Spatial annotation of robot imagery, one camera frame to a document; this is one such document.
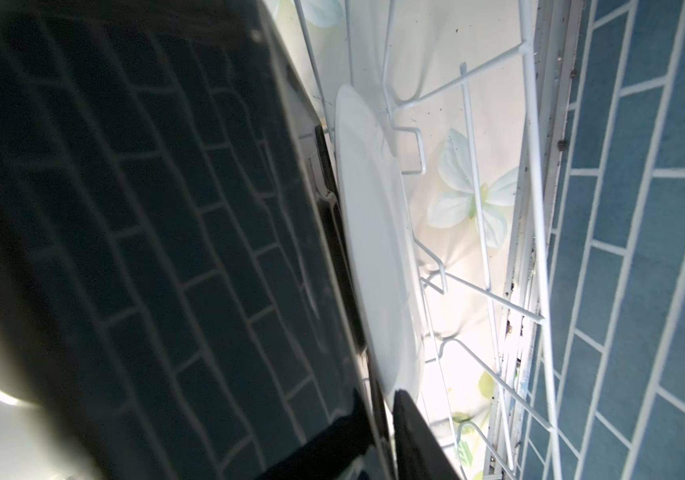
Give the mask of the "floral square plate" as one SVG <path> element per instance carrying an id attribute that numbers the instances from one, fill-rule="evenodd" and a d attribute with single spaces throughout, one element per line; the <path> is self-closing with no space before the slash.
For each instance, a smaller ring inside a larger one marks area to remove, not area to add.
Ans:
<path id="1" fill-rule="evenodd" d="M 260 1 L 0 1 L 0 335 L 106 479 L 260 479 L 366 409 L 312 162 Z"/>

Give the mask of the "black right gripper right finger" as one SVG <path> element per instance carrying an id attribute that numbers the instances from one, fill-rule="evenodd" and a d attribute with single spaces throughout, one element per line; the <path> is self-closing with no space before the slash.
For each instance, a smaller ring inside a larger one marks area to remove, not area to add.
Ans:
<path id="1" fill-rule="evenodd" d="M 399 479 L 458 480 L 454 468 L 406 391 L 395 392 L 392 416 Z"/>

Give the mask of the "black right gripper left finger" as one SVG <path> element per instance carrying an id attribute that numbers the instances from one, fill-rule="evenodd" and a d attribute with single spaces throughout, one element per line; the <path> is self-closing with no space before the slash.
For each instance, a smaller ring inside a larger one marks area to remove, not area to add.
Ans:
<path id="1" fill-rule="evenodd" d="M 354 407 L 260 479 L 336 479 L 373 444 L 366 409 Z"/>

